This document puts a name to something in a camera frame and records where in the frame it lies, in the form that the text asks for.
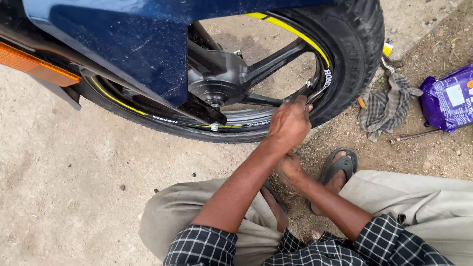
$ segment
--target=man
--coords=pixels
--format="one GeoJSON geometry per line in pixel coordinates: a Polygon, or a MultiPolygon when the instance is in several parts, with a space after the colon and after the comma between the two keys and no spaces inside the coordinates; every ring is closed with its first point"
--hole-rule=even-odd
{"type": "Polygon", "coordinates": [[[229,178],[177,184],[150,199],[140,237],[153,254],[164,265],[470,265],[473,182],[356,173],[349,149],[334,151],[314,181],[291,152],[311,128],[306,100],[273,114],[267,138],[229,178]],[[328,232],[308,243],[296,239],[267,181],[274,168],[347,239],[328,232]]]}

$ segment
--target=butyl tube packet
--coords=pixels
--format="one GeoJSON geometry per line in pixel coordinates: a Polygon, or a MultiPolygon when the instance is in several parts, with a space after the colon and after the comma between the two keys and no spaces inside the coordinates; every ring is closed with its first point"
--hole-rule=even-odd
{"type": "Polygon", "coordinates": [[[427,77],[419,88],[428,123],[447,132],[473,121],[473,63],[438,80],[427,77]]]}

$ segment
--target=blue motorcycle body panel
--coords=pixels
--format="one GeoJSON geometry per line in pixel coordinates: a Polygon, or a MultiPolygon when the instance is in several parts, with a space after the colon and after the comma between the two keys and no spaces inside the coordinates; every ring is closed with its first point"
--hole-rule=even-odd
{"type": "Polygon", "coordinates": [[[340,0],[23,0],[29,19],[170,107],[187,99],[187,27],[196,20],[340,0]]]}

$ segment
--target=checkered shirt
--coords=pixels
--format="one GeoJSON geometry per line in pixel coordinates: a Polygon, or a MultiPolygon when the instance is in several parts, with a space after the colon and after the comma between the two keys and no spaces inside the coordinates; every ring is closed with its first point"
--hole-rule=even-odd
{"type": "MultiPolygon", "coordinates": [[[[236,234],[189,225],[172,242],[163,265],[233,266],[236,234]]],[[[278,252],[263,266],[454,266],[391,215],[374,217],[355,243],[325,232],[304,243],[285,230],[278,252]]]]}

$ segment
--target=motorcycle tire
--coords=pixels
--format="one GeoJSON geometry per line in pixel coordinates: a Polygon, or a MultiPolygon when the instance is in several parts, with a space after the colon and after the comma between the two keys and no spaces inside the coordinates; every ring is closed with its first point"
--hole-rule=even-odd
{"type": "MultiPolygon", "coordinates": [[[[384,45],[384,19],[379,0],[352,0],[267,14],[277,16],[316,42],[330,60],[331,85],[310,113],[312,127],[336,117],[364,92],[379,66],[384,45]]],[[[83,78],[71,88],[118,116],[168,134],[206,142],[244,143],[261,141],[268,132],[269,121],[235,132],[213,132],[142,115],[130,106],[118,104],[94,83],[83,78]]]]}

